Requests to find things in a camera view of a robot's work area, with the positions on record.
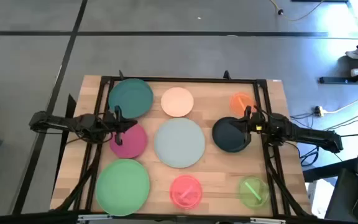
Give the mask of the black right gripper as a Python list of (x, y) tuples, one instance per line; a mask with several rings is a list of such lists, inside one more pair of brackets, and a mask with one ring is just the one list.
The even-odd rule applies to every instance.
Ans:
[[(260, 133), (263, 130), (263, 114), (257, 110), (252, 112), (251, 106), (247, 106), (244, 111), (246, 118), (245, 146), (248, 146), (252, 140), (251, 132)], [(237, 129), (244, 129), (245, 121), (240, 119), (230, 119), (230, 125)]]

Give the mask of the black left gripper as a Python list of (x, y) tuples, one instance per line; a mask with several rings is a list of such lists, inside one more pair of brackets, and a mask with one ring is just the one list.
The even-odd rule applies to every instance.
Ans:
[(114, 141), (118, 146), (122, 145), (121, 133), (123, 129), (130, 129), (137, 124), (137, 120), (135, 119), (122, 119), (122, 111), (118, 105), (114, 107), (113, 112), (108, 110), (105, 113), (104, 122), (110, 132), (115, 133)]

